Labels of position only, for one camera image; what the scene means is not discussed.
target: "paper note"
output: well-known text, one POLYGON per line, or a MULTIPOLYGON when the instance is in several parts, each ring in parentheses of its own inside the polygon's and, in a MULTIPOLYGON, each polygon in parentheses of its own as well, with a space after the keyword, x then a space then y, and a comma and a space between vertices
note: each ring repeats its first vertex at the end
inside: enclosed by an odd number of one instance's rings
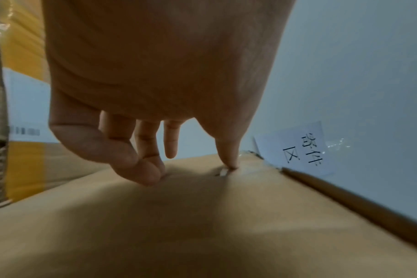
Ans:
POLYGON ((59 142, 48 127, 50 85, 3 68, 10 141, 59 142))
POLYGON ((314 176, 335 171, 321 122, 254 137, 260 155, 271 165, 287 167, 314 176))

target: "hand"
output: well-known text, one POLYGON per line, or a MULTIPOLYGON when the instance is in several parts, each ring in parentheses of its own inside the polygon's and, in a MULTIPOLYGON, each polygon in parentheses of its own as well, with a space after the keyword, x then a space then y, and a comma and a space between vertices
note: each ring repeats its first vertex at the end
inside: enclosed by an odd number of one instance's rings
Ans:
POLYGON ((196 118, 237 168, 293 2, 44 0, 52 132, 78 156, 152 185, 165 173, 161 121, 173 158, 180 126, 196 118))

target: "cardboard edge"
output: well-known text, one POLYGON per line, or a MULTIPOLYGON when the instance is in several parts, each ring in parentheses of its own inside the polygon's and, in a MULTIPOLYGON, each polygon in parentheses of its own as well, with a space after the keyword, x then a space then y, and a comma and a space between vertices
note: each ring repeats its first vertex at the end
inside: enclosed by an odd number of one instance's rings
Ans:
POLYGON ((331 198, 369 222, 417 247, 417 222, 311 175, 282 168, 281 173, 331 198))

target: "barcode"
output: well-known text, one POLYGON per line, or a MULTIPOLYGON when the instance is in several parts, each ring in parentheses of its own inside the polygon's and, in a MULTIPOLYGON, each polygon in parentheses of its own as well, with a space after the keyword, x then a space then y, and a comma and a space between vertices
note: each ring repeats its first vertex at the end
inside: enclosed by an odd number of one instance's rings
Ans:
POLYGON ((20 134, 20 135, 40 136, 39 129, 20 127, 20 126, 12 126, 10 128, 10 133, 20 134))

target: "white wall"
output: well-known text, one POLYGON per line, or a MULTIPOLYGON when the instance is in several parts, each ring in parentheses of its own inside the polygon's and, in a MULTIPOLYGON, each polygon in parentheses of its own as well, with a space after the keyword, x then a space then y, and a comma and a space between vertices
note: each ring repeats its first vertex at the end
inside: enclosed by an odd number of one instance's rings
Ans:
MULTIPOLYGON (((241 147, 317 120, 329 181, 417 219, 417 0, 297 1, 241 147)), ((180 158, 216 152, 194 120, 179 143, 180 158)))

